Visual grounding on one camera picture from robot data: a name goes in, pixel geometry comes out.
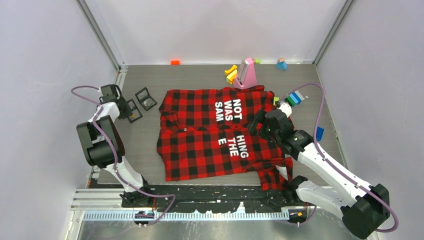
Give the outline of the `red black plaid shirt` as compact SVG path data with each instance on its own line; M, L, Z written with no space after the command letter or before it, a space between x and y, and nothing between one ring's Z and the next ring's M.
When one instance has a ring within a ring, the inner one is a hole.
M166 181L255 172L264 191L283 190L293 179L293 159L248 131L258 111L276 108L274 98L262 85L168 90L157 140Z

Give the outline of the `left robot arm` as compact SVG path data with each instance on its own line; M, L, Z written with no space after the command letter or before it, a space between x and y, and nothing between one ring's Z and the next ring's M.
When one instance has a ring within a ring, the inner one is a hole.
M123 141L115 120L129 118L134 109L123 97L120 87L108 84L95 87L101 93L99 100L91 100L96 111L89 120L76 126L77 135L87 163L112 174L123 186L123 202L148 207L153 193L145 178L134 170L126 159Z

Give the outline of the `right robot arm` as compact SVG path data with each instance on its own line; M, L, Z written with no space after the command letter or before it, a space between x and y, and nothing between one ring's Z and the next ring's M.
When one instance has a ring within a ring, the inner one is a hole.
M340 218L357 238L367 239L390 218L390 193L382 184L371 185L334 160L304 130L296 130L280 109L260 109L247 126L248 132L275 143L281 151L312 169L331 188L297 176L286 184L291 205L307 202Z

